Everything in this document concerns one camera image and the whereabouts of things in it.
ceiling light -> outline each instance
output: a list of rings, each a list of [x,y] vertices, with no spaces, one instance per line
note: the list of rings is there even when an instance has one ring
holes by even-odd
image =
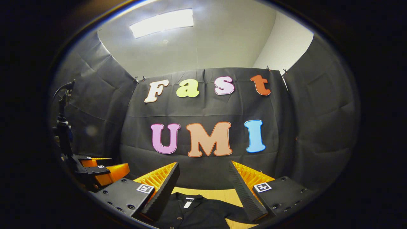
[[[130,26],[136,38],[161,32],[169,29],[191,27],[194,25],[192,18],[192,9],[183,9],[163,13]]]

black cloth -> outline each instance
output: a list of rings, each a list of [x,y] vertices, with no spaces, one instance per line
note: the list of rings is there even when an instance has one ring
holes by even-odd
[[[191,200],[186,198],[194,198],[188,208],[184,206]],[[220,200],[206,199],[201,195],[190,196],[176,192],[170,196],[161,217],[153,226],[160,229],[228,229],[225,218],[252,224],[242,207]]]

blue letter i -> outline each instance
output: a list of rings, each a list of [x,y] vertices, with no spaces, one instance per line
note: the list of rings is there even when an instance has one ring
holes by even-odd
[[[261,140],[261,125],[263,125],[261,120],[250,120],[245,122],[245,127],[249,129],[250,145],[246,149],[249,153],[260,152],[266,148]]]

orange gripper base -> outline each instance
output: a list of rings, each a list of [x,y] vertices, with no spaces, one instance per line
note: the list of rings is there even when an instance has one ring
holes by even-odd
[[[107,166],[106,168],[110,170],[110,173],[95,176],[101,186],[112,184],[130,172],[129,164],[127,163]]]
[[[97,160],[110,160],[111,158],[92,158],[91,160],[81,160],[83,167],[95,167],[98,166]]]

wooden table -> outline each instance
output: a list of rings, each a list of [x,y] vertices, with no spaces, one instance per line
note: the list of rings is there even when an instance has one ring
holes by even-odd
[[[221,200],[233,205],[243,207],[242,203],[237,196],[236,190],[226,189],[226,190],[201,190],[201,189],[187,189],[175,187],[173,193],[179,192],[185,195],[202,195],[207,199]],[[229,219],[226,219],[229,227],[231,229],[247,229],[256,226],[256,224],[245,224],[240,222],[235,222]]]

